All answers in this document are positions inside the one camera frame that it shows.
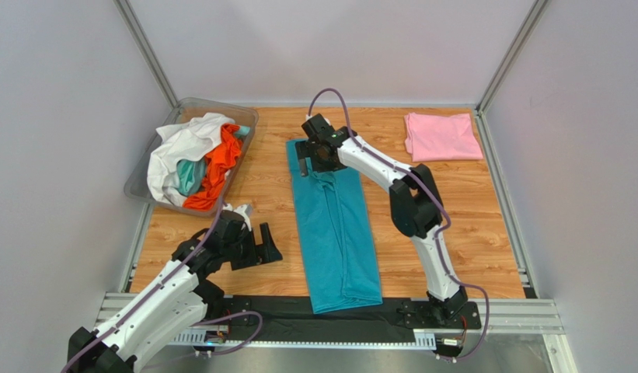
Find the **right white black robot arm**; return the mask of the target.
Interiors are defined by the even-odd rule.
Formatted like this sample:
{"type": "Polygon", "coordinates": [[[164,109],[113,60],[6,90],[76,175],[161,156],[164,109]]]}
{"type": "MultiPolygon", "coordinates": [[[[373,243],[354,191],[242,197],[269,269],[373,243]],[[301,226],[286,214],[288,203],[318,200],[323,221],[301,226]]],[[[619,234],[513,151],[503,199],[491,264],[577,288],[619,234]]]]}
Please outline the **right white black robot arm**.
{"type": "Polygon", "coordinates": [[[420,258],[429,315],[440,324],[462,320],[469,299],[453,274],[441,231],[443,204],[430,169],[396,161],[349,127],[334,128],[321,114],[307,116],[302,130],[307,138],[295,147],[301,175],[352,169],[379,185],[389,196],[392,223],[420,258]]]}

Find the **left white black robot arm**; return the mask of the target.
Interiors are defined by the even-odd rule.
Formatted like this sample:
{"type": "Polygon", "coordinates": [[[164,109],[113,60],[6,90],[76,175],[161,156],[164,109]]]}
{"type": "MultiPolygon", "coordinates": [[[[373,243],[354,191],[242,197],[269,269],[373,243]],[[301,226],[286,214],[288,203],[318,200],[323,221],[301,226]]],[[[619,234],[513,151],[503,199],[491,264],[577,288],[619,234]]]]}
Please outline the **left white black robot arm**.
{"type": "Polygon", "coordinates": [[[140,372],[169,342],[193,326],[257,318],[231,312],[225,293],[209,276],[227,263],[232,270],[274,263],[283,256],[270,226],[260,224],[256,242],[251,207],[227,205],[209,228],[181,242],[146,288],[115,315],[92,329],[77,329],[68,341],[64,372],[140,372]]]}

